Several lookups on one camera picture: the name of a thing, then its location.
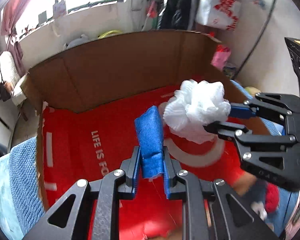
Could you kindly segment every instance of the tile floor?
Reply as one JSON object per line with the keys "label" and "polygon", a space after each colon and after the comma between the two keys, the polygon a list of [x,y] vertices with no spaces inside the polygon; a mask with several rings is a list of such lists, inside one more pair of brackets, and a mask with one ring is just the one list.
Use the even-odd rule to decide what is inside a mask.
{"label": "tile floor", "polygon": [[29,100],[26,100],[22,107],[28,117],[28,121],[25,121],[21,116],[19,117],[13,132],[11,148],[37,135],[39,117],[36,116],[34,107]]}

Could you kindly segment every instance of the wooden chair leg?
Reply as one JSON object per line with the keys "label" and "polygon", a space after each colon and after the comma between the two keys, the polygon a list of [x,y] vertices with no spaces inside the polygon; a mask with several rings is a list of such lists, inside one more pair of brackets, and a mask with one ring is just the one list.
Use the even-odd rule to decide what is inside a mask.
{"label": "wooden chair leg", "polygon": [[25,120],[25,121],[28,121],[28,117],[26,116],[26,113],[25,111],[23,110],[23,108],[21,107],[21,105],[18,105],[18,110],[22,116],[22,118]]}

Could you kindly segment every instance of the pink curtain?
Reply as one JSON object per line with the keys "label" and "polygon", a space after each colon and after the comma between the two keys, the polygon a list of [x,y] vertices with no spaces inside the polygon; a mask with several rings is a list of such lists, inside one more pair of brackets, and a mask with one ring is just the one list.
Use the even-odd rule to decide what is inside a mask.
{"label": "pink curtain", "polygon": [[23,76],[26,71],[21,61],[22,49],[16,38],[14,27],[30,0],[10,0],[3,9],[1,35],[9,35],[7,50],[13,55],[17,71]]}

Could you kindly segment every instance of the white plastic bag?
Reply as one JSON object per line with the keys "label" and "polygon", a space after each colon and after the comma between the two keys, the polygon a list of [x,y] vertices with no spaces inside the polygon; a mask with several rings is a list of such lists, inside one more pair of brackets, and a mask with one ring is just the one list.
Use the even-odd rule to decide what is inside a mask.
{"label": "white plastic bag", "polygon": [[200,0],[196,22],[233,31],[239,20],[241,3],[237,0]]}
{"label": "white plastic bag", "polygon": [[204,125],[214,121],[226,121],[231,110],[223,98],[221,82],[208,83],[186,80],[180,90],[175,91],[163,113],[163,120],[171,133],[198,144],[212,140],[215,135],[208,133]]}

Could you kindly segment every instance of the red and white plastic bag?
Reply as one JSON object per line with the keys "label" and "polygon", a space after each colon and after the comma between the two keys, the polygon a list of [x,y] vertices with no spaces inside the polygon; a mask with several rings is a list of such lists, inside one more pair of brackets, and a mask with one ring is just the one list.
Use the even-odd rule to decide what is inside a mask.
{"label": "red and white plastic bag", "polygon": [[196,22],[233,31],[239,20],[241,3],[237,0],[200,0]]}

